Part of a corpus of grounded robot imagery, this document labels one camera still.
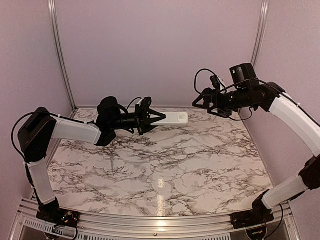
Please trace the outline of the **white remote control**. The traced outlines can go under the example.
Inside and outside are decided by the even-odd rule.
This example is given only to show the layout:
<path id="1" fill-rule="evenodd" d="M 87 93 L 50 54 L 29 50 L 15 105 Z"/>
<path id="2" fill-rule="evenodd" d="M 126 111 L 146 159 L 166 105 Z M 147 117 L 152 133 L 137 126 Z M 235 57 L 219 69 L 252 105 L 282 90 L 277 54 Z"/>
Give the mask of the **white remote control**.
<path id="1" fill-rule="evenodd" d="M 165 114 L 165 119 L 152 123 L 152 126 L 176 126 L 183 127 L 189 122 L 187 112 L 162 112 Z"/>

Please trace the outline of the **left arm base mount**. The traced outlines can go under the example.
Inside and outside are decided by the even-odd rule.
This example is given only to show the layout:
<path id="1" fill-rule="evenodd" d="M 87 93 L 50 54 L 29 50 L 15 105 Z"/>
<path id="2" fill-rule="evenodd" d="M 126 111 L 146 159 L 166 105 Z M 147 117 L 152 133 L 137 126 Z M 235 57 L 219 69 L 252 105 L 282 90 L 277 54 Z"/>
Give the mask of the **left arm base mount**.
<path id="1" fill-rule="evenodd" d="M 74 210 L 58 208 L 57 210 L 47 212 L 38 211 L 36 218 L 57 226 L 76 228 L 80 219 L 80 213 Z"/>

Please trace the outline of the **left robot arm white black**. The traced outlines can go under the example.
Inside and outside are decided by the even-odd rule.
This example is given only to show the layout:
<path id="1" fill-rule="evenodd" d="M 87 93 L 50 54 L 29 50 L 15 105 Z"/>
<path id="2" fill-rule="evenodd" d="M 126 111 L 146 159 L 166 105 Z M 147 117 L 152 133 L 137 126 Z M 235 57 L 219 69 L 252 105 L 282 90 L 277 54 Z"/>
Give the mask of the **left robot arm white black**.
<path id="1" fill-rule="evenodd" d="M 164 113 L 150 108 L 151 97 L 143 98 L 129 112 L 114 96 L 104 98 L 97 106 L 96 120 L 84 122 L 66 118 L 39 107 L 27 113 L 27 121 L 19 129 L 18 153 L 22 156 L 27 178 L 38 202 L 37 218 L 62 225 L 77 225 L 77 214 L 60 208 L 48 175 L 47 152 L 53 139 L 89 143 L 98 147 L 108 146 L 116 138 L 116 130 L 139 135 L 150 132 L 155 123 L 165 120 Z"/>

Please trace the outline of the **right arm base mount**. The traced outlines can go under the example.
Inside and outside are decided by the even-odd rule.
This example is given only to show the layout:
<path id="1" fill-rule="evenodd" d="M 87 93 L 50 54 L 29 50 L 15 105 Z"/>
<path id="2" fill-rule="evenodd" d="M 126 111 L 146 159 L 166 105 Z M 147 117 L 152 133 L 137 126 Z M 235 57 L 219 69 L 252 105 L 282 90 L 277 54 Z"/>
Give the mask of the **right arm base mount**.
<path id="1" fill-rule="evenodd" d="M 230 218 L 234 229 L 266 224 L 267 222 L 271 222 L 275 219 L 271 211 L 267 211 L 267 213 L 254 213 L 253 210 L 232 213 Z"/>

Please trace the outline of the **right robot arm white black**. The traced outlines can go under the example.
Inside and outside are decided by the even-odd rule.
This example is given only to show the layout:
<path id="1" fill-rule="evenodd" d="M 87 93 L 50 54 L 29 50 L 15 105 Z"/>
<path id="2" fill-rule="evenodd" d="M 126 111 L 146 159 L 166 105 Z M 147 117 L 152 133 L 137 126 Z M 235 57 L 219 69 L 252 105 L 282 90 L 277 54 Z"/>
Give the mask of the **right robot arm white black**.
<path id="1" fill-rule="evenodd" d="M 320 125 L 274 82 L 257 78 L 197 90 L 192 106 L 231 119 L 238 113 L 257 146 L 273 186 L 249 210 L 231 215 L 236 227 L 274 219 L 272 210 L 320 187 Z"/>

